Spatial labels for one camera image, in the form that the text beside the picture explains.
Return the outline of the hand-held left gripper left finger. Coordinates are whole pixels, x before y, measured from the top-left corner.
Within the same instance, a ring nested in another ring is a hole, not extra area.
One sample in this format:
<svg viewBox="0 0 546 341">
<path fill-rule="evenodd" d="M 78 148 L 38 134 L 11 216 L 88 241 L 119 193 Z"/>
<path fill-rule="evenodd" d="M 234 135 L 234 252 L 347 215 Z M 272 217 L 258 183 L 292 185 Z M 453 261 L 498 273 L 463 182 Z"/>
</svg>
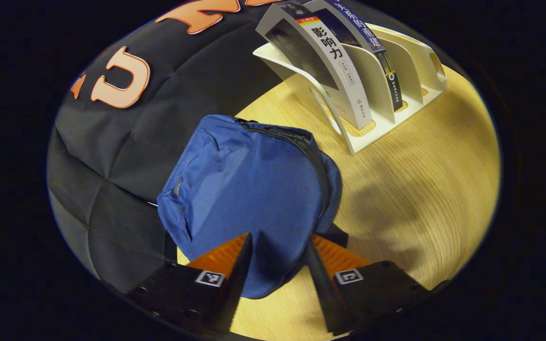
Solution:
<svg viewBox="0 0 546 341">
<path fill-rule="evenodd" d="M 186 265 L 168 262 L 126 294 L 134 307 L 189 334 L 227 334 L 252 257 L 244 233 Z"/>
</svg>

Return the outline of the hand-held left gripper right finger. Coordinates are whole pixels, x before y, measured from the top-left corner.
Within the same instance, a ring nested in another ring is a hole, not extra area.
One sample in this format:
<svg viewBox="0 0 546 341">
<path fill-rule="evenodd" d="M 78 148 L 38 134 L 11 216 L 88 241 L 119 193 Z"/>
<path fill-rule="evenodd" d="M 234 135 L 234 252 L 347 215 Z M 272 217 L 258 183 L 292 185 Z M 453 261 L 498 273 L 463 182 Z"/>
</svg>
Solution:
<svg viewBox="0 0 546 341">
<path fill-rule="evenodd" d="M 327 331 L 364 334 L 448 286 L 426 289 L 390 260 L 370 262 L 347 249 L 345 232 L 313 233 L 305 257 Z"/>
</svg>

